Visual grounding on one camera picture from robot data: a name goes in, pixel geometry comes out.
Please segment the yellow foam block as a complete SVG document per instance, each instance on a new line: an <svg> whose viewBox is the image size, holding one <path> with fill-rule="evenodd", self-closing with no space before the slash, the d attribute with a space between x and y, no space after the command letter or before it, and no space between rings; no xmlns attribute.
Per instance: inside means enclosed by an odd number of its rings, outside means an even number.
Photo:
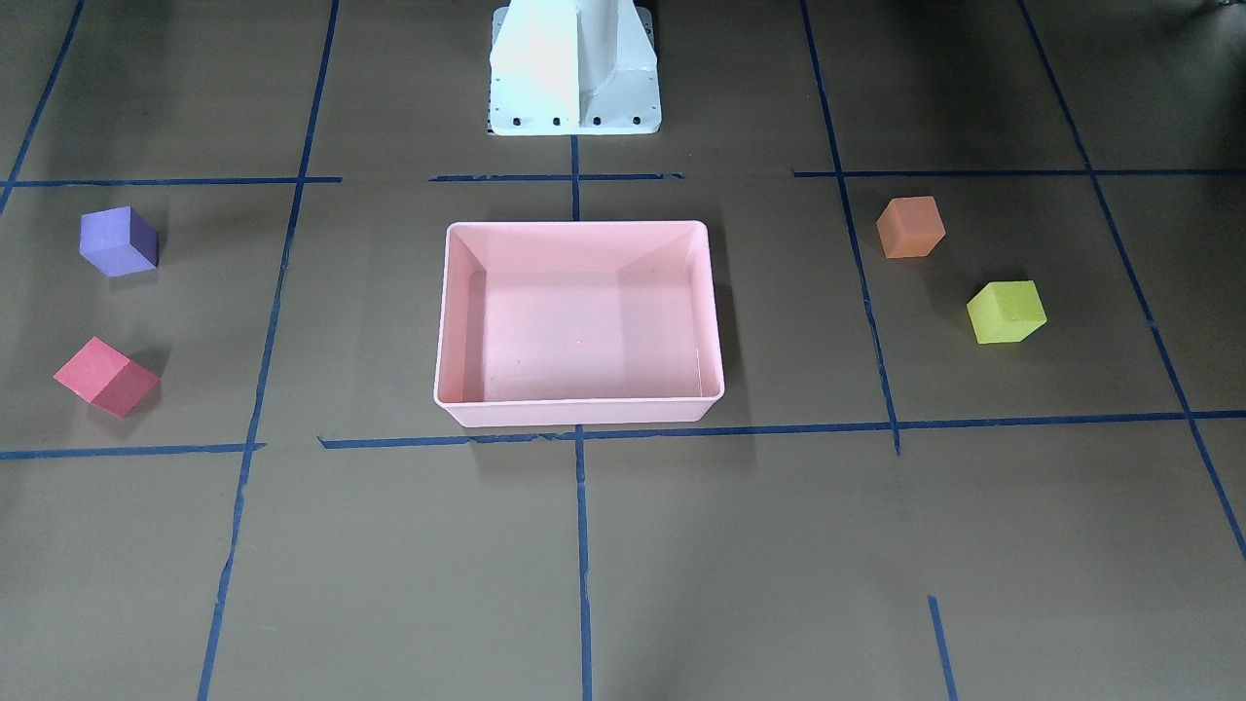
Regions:
<svg viewBox="0 0 1246 701"><path fill-rule="evenodd" d="M967 313L981 345L1020 342L1047 321L1040 293L1032 280L989 281L969 298Z"/></svg>

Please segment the purple foam block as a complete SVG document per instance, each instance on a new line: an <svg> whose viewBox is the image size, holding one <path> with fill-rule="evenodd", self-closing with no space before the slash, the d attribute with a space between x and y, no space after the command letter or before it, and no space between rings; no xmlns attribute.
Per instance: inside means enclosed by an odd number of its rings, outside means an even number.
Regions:
<svg viewBox="0 0 1246 701"><path fill-rule="evenodd" d="M78 254L106 276L128 276L159 266L159 234L130 205L85 213Z"/></svg>

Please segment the red foam block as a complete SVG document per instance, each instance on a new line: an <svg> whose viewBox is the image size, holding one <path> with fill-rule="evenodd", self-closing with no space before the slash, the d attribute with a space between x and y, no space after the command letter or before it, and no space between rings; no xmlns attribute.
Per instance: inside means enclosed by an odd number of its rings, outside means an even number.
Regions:
<svg viewBox="0 0 1246 701"><path fill-rule="evenodd" d="M120 418L128 417L159 385L156 374L98 337L88 337L54 379L85 402Z"/></svg>

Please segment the pink plastic bin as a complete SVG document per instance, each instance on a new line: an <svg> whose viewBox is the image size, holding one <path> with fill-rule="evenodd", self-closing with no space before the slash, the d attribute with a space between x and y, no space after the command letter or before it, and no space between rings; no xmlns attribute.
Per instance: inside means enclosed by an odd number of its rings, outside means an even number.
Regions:
<svg viewBox="0 0 1246 701"><path fill-rule="evenodd" d="M697 422L725 390L700 220L449 227L432 396L459 425Z"/></svg>

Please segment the orange foam block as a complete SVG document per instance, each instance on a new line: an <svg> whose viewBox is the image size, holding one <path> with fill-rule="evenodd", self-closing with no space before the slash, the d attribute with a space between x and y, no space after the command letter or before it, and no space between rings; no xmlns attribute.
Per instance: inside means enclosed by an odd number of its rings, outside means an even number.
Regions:
<svg viewBox="0 0 1246 701"><path fill-rule="evenodd" d="M876 219L876 228L888 259L930 256L946 237L934 195L895 197Z"/></svg>

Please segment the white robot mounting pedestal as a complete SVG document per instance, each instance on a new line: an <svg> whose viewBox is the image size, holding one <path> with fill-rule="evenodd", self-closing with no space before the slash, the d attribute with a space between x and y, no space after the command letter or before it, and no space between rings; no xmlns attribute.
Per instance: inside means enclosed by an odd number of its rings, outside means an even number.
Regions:
<svg viewBox="0 0 1246 701"><path fill-rule="evenodd" d="M635 1L511 1L493 11L488 60L490 133L660 129L654 21Z"/></svg>

